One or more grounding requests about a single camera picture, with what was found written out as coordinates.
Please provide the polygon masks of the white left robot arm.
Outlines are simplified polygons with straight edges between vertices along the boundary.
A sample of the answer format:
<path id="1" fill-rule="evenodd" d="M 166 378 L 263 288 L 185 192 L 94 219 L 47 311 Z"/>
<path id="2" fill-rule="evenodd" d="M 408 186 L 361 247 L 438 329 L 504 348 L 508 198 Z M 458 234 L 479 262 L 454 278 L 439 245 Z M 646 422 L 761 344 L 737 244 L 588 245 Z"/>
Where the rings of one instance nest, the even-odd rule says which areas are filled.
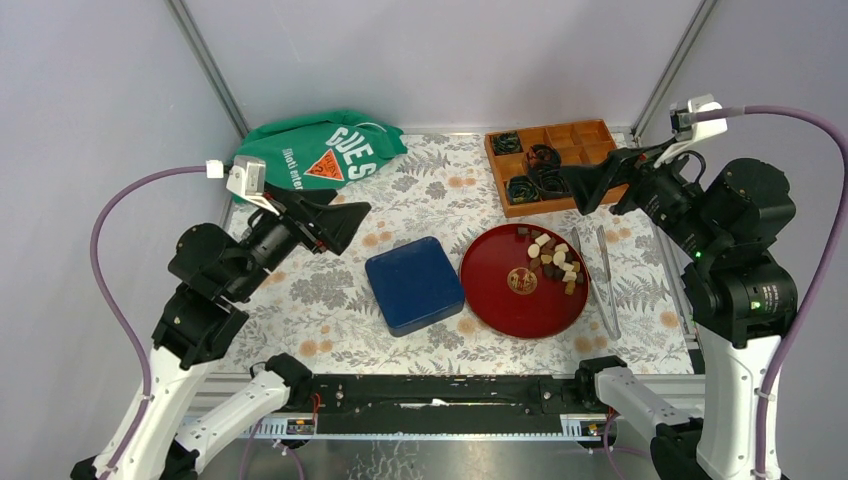
<path id="1" fill-rule="evenodd" d="M 262 417 L 309 401 L 311 371 L 271 357 L 249 384 L 193 423 L 184 418 L 206 378 L 247 321 L 242 305 L 296 248 L 341 254 L 370 212 L 336 204 L 335 192 L 273 188 L 236 240 L 203 223 L 179 239 L 168 269 L 179 284 L 154 329 L 149 374 L 104 450 L 79 461 L 75 479 L 195 479 Z"/>

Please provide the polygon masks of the silver metal tongs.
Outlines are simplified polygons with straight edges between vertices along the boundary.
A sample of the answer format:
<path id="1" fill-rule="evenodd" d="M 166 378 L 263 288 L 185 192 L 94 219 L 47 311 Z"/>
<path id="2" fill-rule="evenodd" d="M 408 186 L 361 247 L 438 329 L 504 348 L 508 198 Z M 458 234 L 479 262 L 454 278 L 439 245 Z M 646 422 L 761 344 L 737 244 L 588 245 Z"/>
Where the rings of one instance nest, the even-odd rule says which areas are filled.
<path id="1" fill-rule="evenodd" d="M 601 251 L 601 260 L 603 270 L 599 280 L 595 280 L 589 268 L 586 268 L 587 275 L 590 280 L 590 293 L 594 299 L 603 325 L 607 331 L 609 338 L 617 341 L 622 337 L 620 324 L 618 320 L 617 309 L 613 301 L 614 289 L 612 286 L 612 272 L 609 263 L 609 255 L 606 244 L 602 242 L 602 237 L 598 239 Z"/>

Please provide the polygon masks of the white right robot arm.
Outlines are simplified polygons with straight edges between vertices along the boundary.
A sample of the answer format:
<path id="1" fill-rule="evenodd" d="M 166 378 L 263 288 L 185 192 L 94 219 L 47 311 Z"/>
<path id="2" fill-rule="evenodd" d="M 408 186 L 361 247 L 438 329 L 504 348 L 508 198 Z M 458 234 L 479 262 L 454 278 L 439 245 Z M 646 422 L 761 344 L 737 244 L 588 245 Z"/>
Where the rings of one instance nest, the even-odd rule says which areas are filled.
<path id="1" fill-rule="evenodd" d="M 784 173 L 754 158 L 730 161 L 707 188 L 681 172 L 695 157 L 683 151 L 656 165 L 654 148 L 622 148 L 591 166 L 559 170 L 580 213 L 623 187 L 612 211 L 635 209 L 689 258 L 684 292 L 705 362 L 704 412 L 688 415 L 638 380 L 615 356 L 584 360 L 575 402 L 622 415 L 647 440 L 662 479 L 778 479 L 774 439 L 757 429 L 757 406 L 776 397 L 764 380 L 798 311 L 791 275 L 770 254 L 794 217 Z"/>

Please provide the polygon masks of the blue box lid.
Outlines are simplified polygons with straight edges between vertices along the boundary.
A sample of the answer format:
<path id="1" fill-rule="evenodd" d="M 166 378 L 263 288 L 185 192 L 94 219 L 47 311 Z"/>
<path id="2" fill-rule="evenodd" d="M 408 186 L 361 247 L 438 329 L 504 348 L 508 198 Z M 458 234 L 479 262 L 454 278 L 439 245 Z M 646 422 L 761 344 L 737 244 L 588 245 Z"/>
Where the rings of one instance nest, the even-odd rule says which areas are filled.
<path id="1" fill-rule="evenodd" d="M 460 313 L 465 292 L 441 242 L 427 236 L 365 262 L 376 303 L 394 337 Z"/>

